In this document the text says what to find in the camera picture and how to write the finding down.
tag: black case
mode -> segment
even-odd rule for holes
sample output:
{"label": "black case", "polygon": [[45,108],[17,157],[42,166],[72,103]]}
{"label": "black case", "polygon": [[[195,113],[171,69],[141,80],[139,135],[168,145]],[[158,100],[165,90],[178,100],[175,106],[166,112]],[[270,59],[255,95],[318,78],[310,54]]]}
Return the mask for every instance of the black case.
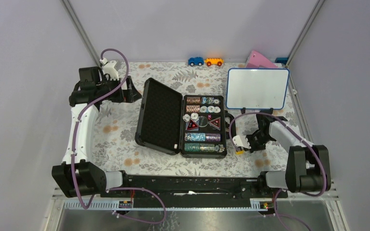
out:
{"label": "black case", "polygon": [[[216,105],[221,108],[220,113],[198,113],[202,116],[204,114],[206,114],[206,116],[208,114],[215,115],[215,118],[220,116],[220,131],[213,131],[209,125],[204,128],[199,128],[199,131],[187,131],[185,129],[186,122],[182,119],[182,116],[186,114],[186,99],[187,97],[193,96],[214,97],[220,99],[220,104]],[[220,142],[189,142],[222,144],[225,150],[223,152],[186,152],[184,151],[184,135],[186,132],[220,133]],[[224,158],[227,154],[227,150],[223,96],[185,95],[183,97],[181,93],[156,81],[155,79],[147,79],[144,84],[144,95],[141,102],[135,141],[141,146],[169,155],[181,153],[184,157]]]}

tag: table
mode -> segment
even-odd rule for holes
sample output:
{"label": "table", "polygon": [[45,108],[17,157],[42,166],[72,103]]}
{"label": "table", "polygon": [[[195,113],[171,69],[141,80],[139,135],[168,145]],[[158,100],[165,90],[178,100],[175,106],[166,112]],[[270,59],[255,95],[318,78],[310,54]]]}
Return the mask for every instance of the table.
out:
{"label": "table", "polygon": [[[182,62],[130,63],[130,75],[135,87],[143,93],[144,82],[152,77],[185,94],[223,95],[226,97],[227,72],[243,64],[225,63],[222,66],[190,67]],[[125,74],[125,64],[119,70]],[[170,156],[136,144],[134,140],[141,100],[134,103],[104,101],[94,128],[93,162],[104,171],[125,170],[129,174],[257,177],[261,171],[284,170],[287,152],[277,143],[269,142],[266,150],[236,155],[227,141],[224,159],[184,158]],[[239,110],[229,110],[237,116]],[[298,118],[294,113],[291,94],[275,115],[284,116],[297,132]],[[238,134],[252,134],[257,129],[256,117],[247,115],[236,121]]]}

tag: blue toy car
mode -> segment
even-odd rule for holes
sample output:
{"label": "blue toy car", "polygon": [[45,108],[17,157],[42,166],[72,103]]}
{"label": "blue toy car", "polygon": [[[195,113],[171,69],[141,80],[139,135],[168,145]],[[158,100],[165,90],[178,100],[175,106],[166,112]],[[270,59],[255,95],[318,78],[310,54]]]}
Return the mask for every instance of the blue toy car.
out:
{"label": "blue toy car", "polygon": [[188,60],[188,65],[195,66],[196,64],[198,66],[202,66],[203,65],[203,58],[202,57],[195,57],[195,58],[190,58]]}

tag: gray floor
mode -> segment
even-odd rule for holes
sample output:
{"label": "gray floor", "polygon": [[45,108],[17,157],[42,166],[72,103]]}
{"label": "gray floor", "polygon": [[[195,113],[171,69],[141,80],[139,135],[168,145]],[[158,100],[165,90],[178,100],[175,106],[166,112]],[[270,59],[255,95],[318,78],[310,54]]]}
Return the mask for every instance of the gray floor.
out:
{"label": "gray floor", "polygon": [[[322,201],[278,202],[279,212],[296,216],[312,231],[332,231],[330,217]],[[168,212],[159,225],[148,225],[124,218],[117,219],[111,211],[65,209],[59,231],[284,231],[277,218],[251,218],[257,212],[178,211]],[[130,216],[157,221],[162,212],[132,211]],[[295,220],[282,218],[293,231],[306,231]]]}

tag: poker chip set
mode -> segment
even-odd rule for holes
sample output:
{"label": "poker chip set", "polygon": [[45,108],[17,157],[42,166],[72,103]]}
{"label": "poker chip set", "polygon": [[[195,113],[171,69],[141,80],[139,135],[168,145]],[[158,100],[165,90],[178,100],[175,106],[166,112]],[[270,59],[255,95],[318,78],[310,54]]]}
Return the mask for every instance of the poker chip set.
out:
{"label": "poker chip set", "polygon": [[171,155],[224,158],[223,96],[182,96],[149,78],[145,82],[135,140],[141,146]]}

